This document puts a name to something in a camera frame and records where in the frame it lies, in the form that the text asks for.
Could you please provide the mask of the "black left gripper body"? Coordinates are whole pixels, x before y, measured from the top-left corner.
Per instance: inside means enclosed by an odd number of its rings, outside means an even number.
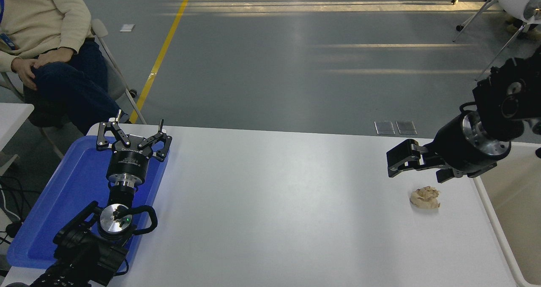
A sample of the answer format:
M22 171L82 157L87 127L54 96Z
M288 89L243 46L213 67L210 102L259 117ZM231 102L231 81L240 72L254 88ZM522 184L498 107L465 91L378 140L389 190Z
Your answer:
M129 147L118 140L112 145L112 157L106 172L106 178L113 178L115 175L133 175L137 178L146 178L150 156L153 151L150 147L139 149L144 138L135 135L128 135Z

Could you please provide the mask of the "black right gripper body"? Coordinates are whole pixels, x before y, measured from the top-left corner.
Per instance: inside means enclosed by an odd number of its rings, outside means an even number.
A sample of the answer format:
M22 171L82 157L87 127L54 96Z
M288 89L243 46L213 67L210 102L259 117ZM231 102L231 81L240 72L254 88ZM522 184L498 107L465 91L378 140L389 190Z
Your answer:
M433 140L435 152L448 164L477 177L495 167L498 141L482 133L479 114L460 114L444 125Z

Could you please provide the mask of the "person's left hand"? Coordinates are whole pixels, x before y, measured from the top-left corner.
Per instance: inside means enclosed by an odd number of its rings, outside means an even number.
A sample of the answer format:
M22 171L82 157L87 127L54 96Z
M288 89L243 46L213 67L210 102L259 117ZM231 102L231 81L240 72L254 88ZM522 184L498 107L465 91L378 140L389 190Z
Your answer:
M49 63L68 63L74 56L75 50L66 47L60 47L57 49L49 50L43 54L40 54L33 62L32 67L37 69L45 66Z

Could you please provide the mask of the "person's right hand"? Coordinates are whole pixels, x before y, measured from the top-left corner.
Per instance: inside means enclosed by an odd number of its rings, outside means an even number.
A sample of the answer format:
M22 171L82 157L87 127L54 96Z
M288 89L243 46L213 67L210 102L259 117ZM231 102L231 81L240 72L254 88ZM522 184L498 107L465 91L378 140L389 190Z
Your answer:
M38 87L34 82L35 75L32 68L38 62L35 58L23 59L14 58L11 62L11 70L16 73L21 79L23 85L33 91L37 91Z

